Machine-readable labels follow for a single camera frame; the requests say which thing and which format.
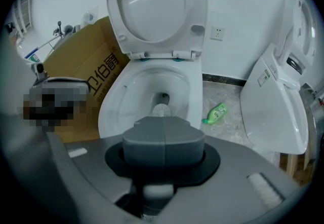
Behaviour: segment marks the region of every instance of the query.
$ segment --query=white toilet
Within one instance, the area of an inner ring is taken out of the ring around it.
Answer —
[[[107,5],[120,49],[131,61],[103,100],[100,137],[121,134],[161,108],[199,129],[203,110],[199,57],[207,0],[107,0]]]
[[[240,94],[249,140],[271,151],[302,154],[308,124],[300,97],[314,60],[316,23],[310,0],[285,0],[278,38],[254,66]]]

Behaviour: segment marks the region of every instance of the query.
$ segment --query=cardboard box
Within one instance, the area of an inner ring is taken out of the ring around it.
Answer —
[[[44,62],[50,77],[81,78],[91,86],[85,108],[75,108],[72,121],[62,121],[61,126],[55,127],[64,143],[99,138],[101,103],[128,62],[127,55],[119,48],[109,17],[73,34]]]

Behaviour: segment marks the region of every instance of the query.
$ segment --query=marble floor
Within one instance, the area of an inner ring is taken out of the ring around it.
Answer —
[[[279,167],[280,153],[256,147],[246,135],[239,102],[239,94],[242,88],[236,85],[203,82],[202,116],[206,118],[208,112],[221,102],[228,106],[229,112],[214,125],[202,123],[200,129],[206,135],[245,145]]]

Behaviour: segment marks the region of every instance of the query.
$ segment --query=electrical outlet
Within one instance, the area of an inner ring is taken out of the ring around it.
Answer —
[[[223,41],[225,29],[223,27],[212,26],[211,39]]]

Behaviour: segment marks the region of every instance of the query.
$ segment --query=green bottle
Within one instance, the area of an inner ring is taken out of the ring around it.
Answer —
[[[203,119],[202,123],[215,124],[227,112],[228,112],[228,107],[226,106],[226,104],[225,103],[220,103],[208,113],[208,118]]]

